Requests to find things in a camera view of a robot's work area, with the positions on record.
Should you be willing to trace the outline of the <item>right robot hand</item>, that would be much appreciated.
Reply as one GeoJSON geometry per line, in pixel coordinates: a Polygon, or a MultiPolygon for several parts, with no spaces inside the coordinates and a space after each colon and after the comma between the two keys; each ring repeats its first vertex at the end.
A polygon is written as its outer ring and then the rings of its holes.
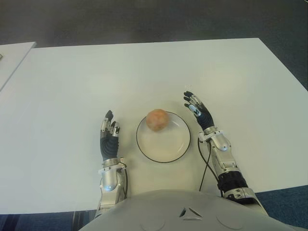
{"type": "Polygon", "coordinates": [[[183,99],[186,101],[184,106],[193,113],[202,130],[213,127],[215,125],[214,120],[203,102],[190,91],[186,91],[183,94],[183,99]]]}

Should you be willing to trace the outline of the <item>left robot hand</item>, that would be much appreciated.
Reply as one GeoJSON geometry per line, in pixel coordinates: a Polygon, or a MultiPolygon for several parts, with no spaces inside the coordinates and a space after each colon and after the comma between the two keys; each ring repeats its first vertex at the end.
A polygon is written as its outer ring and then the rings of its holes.
{"type": "Polygon", "coordinates": [[[100,151],[103,161],[117,158],[120,126],[116,121],[112,121],[113,117],[113,112],[109,110],[100,128],[100,151]]]}

